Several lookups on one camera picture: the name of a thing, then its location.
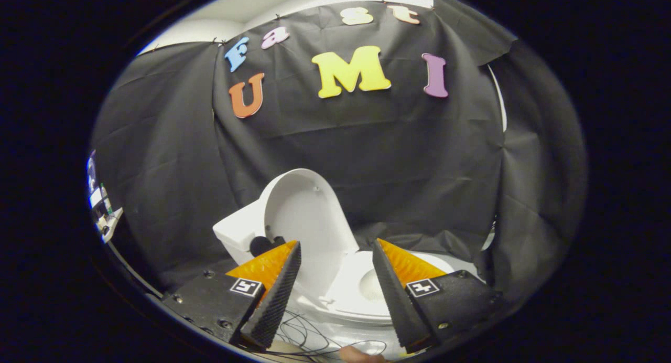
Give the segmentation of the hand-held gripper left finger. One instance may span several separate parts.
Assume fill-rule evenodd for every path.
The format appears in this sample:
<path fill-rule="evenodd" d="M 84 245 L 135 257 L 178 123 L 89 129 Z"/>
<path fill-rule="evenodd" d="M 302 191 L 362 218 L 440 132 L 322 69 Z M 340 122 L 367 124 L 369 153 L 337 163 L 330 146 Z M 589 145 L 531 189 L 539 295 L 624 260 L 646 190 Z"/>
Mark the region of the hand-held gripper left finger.
<path fill-rule="evenodd" d="M 289 241 L 227 272 L 206 270 L 162 302 L 227 344 L 266 351 L 282 322 L 300 265 L 300 243 Z"/>

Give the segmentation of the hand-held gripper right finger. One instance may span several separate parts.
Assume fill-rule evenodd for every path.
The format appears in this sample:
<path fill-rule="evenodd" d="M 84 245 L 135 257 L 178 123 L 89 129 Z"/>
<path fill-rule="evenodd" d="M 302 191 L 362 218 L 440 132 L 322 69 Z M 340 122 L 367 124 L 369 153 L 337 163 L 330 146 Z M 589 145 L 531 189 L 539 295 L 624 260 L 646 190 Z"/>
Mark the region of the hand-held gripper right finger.
<path fill-rule="evenodd" d="M 372 263 L 408 353 L 463 340 L 503 306 L 503 294 L 467 270 L 448 273 L 382 239 L 372 244 Z"/>

